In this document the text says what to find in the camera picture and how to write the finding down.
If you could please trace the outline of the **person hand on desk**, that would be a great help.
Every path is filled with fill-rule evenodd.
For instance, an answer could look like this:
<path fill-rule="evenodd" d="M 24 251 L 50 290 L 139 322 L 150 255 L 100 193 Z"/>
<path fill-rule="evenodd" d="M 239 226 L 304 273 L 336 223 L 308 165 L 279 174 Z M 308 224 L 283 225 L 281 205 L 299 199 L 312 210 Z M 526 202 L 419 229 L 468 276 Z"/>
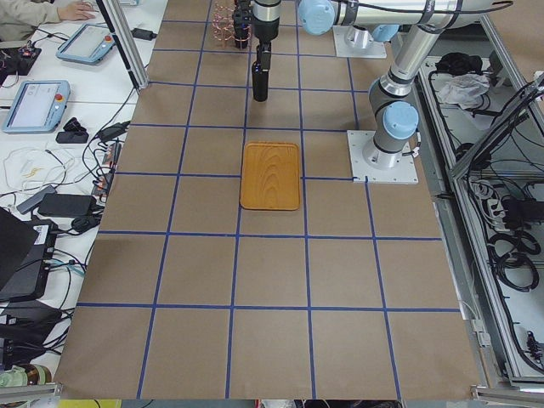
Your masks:
<path fill-rule="evenodd" d="M 57 8 L 61 21 L 81 21 L 95 18 L 94 6 L 87 1 L 74 1 Z"/>

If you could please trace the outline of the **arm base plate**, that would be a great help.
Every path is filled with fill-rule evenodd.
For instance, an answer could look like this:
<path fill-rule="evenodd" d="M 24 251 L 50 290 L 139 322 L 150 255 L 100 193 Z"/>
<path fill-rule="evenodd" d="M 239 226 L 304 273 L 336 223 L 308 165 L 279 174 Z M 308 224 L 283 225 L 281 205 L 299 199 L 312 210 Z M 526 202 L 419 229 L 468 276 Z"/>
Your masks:
<path fill-rule="evenodd" d="M 341 58 L 386 59 L 383 42 L 376 42 L 366 29 L 355 26 L 334 26 L 336 56 Z"/>
<path fill-rule="evenodd" d="M 418 184 L 410 143 L 396 153 L 385 153 L 374 144 L 375 131 L 347 131 L 348 151 L 354 183 Z"/>

